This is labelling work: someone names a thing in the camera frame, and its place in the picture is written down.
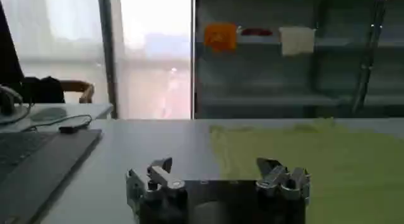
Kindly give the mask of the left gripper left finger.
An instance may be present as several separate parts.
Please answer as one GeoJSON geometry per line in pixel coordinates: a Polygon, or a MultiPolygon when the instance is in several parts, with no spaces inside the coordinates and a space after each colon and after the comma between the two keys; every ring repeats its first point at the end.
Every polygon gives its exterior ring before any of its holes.
{"type": "Polygon", "coordinates": [[[126,199],[132,209],[161,205],[164,199],[178,203],[186,200],[186,183],[170,173],[172,163],[171,157],[152,161],[146,169],[148,180],[143,180],[134,169],[126,172],[126,199]]]}

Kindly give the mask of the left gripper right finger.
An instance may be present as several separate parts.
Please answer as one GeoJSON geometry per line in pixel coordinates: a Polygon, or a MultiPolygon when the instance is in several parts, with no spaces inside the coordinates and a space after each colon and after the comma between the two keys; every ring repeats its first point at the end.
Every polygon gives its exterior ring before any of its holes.
{"type": "Polygon", "coordinates": [[[256,164],[262,176],[256,181],[257,190],[266,197],[282,197],[287,201],[310,202],[311,174],[302,167],[290,171],[278,160],[257,158],[256,164]]]}

